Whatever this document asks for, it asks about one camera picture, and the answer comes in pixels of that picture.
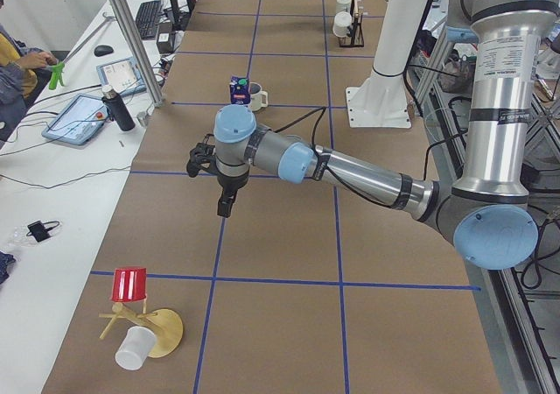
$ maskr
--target black keyboard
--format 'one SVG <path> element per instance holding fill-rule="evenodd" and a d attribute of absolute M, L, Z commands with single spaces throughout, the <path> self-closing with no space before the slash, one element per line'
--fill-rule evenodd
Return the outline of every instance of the black keyboard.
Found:
<path fill-rule="evenodd" d="M 158 24 L 162 14 L 162 1 L 153 0 L 143 2 L 136 14 L 136 27 L 140 32 L 140 38 L 152 39 L 158 35 Z"/>

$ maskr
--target black cylinder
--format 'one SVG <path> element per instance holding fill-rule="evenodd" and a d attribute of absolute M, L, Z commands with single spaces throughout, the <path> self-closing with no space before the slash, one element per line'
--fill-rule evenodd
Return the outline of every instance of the black cylinder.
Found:
<path fill-rule="evenodd" d="M 134 120 L 130 116 L 129 110 L 124 104 L 123 98 L 116 93 L 111 85 L 105 85 L 101 89 L 103 92 L 102 101 L 107 107 L 108 117 L 115 120 L 122 131 L 134 129 Z"/>

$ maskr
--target white cup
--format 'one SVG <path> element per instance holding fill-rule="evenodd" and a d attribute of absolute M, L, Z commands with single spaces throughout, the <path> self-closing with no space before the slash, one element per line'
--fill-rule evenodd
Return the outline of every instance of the white cup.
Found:
<path fill-rule="evenodd" d="M 115 353 L 115 360 L 121 368 L 138 370 L 156 345 L 156 335 L 149 328 L 134 326 L 129 328 L 121 347 Z"/>
<path fill-rule="evenodd" d="M 334 14 L 341 13 L 342 11 L 350 12 L 350 5 L 352 0 L 336 0 L 336 9 Z"/>
<path fill-rule="evenodd" d="M 348 34 L 348 26 L 352 24 L 352 15 L 347 11 L 337 13 L 334 17 L 332 33 L 339 38 L 344 38 Z"/>
<path fill-rule="evenodd" d="M 251 102 L 248 105 L 251 111 L 255 112 L 269 106 L 269 93 L 263 90 L 261 85 L 251 81 L 248 85 L 248 92 L 251 95 Z"/>

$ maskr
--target green object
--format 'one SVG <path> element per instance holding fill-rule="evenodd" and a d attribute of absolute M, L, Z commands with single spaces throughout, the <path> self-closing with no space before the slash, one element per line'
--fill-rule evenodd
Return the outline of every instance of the green object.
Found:
<path fill-rule="evenodd" d="M 55 64 L 51 67 L 52 74 L 51 74 L 51 81 L 49 82 L 49 89 L 54 90 L 56 89 L 57 85 L 60 82 L 60 86 L 64 86 L 64 81 L 62 81 L 62 69 L 64 68 L 64 61 L 59 62 L 59 64 Z"/>

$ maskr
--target blue joint cap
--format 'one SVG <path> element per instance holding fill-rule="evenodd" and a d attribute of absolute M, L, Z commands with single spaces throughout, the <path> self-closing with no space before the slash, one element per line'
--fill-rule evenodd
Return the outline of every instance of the blue joint cap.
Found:
<path fill-rule="evenodd" d="M 238 143 L 256 128 L 255 114 L 245 105 L 226 105 L 216 114 L 213 134 L 222 143 Z"/>
<path fill-rule="evenodd" d="M 461 42 L 467 44 L 473 44 L 479 42 L 479 37 L 476 33 L 466 28 L 455 28 L 453 26 L 447 26 L 447 40 L 451 42 Z"/>
<path fill-rule="evenodd" d="M 492 205 L 461 221 L 455 229 L 453 245 L 465 260 L 484 269 L 503 270 L 529 257 L 537 238 L 535 221 L 525 210 Z"/>
<path fill-rule="evenodd" d="M 305 144 L 297 142 L 282 155 L 278 165 L 278 176 L 286 181 L 300 184 L 313 159 L 313 151 Z"/>

